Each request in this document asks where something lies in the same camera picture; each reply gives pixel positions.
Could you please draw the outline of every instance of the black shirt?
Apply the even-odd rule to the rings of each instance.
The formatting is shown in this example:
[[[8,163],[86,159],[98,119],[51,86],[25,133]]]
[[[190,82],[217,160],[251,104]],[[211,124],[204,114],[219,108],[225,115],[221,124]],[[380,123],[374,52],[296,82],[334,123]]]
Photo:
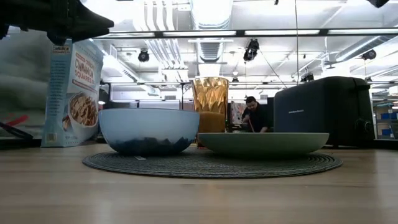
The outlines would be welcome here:
[[[251,111],[248,108],[246,108],[243,111],[242,119],[247,114],[250,116],[250,123],[253,126],[253,130],[255,133],[259,133],[263,127],[269,128],[267,120],[267,112],[261,104],[257,103],[257,108],[255,111]]]

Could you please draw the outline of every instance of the cereal bowl image on box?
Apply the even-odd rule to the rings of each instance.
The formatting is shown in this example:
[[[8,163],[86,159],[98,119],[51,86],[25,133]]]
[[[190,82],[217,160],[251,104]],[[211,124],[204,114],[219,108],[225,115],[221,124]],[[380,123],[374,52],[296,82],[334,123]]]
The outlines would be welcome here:
[[[86,93],[81,92],[70,98],[68,116],[73,132],[80,141],[86,141],[97,132],[98,105]]]

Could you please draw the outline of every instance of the ceiling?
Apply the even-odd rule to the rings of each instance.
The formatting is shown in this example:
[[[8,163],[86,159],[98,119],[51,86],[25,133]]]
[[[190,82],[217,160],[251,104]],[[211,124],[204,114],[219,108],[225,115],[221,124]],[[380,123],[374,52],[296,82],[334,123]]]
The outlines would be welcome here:
[[[101,1],[103,4],[101,6],[95,4],[96,1]],[[172,2],[175,28],[177,30],[194,29],[189,1]],[[133,26],[134,9],[132,7],[134,5],[130,2],[87,0],[86,3],[91,10],[115,21],[116,25],[112,31],[139,31],[135,30]],[[274,5],[274,1],[269,0],[235,0],[233,1],[229,29],[394,27],[398,25],[397,3],[397,0],[390,0],[384,7],[377,9],[366,0],[297,0],[296,21],[295,1],[293,0],[279,1],[278,5]],[[210,5],[204,13],[217,14],[220,10],[223,9]],[[295,37],[258,38],[259,53],[253,61],[247,63],[244,63],[243,53],[250,39],[231,38],[228,39],[231,42],[224,43],[223,53],[218,60],[218,63],[222,63],[219,75],[231,79],[234,76],[233,71],[237,71],[237,77],[241,82],[279,82],[279,80],[295,82],[298,79],[297,70],[300,70],[301,75],[305,72],[312,72],[315,78],[330,74],[341,75],[342,71],[345,71],[344,75],[347,75],[346,73],[349,71],[348,75],[361,78],[371,76],[373,81],[398,80],[398,70],[394,70],[397,63],[395,52],[398,52],[398,38],[373,48],[377,57],[374,60],[367,60],[366,66],[364,66],[364,60],[357,58],[334,64],[335,69],[331,70],[327,70],[327,66],[323,65],[324,61],[333,59],[334,55],[364,38],[366,37],[300,37],[298,40]],[[148,48],[145,40],[95,40],[95,43],[103,49],[108,49],[111,45],[115,47],[118,51],[118,60],[133,71],[140,82],[162,81],[159,62],[151,51],[149,51],[150,60],[148,62],[142,63],[137,59],[140,50]],[[188,43],[188,39],[178,39],[178,46],[181,57],[188,68],[188,77],[195,78],[201,75],[197,65],[196,45]],[[377,75],[377,72],[381,71],[385,71],[385,73]],[[128,77],[111,73],[112,71],[104,73],[103,80],[114,83],[133,82]],[[378,92],[386,89],[379,85],[372,91]]]

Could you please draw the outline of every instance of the green plate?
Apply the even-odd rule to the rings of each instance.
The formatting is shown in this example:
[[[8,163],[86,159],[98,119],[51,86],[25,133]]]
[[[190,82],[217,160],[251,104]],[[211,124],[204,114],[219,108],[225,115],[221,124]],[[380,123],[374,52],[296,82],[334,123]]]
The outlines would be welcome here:
[[[200,133],[208,149],[232,156],[297,156],[325,145],[328,133]]]

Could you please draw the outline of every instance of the woven placemat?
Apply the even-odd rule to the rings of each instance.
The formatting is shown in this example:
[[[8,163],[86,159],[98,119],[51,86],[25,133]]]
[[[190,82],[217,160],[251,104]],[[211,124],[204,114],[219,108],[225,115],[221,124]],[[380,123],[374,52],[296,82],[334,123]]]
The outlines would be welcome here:
[[[188,148],[170,157],[127,157],[103,152],[84,158],[95,169],[125,174],[210,179],[291,177],[314,174],[343,164],[338,158],[311,153],[294,159],[247,160],[221,157],[209,150]]]

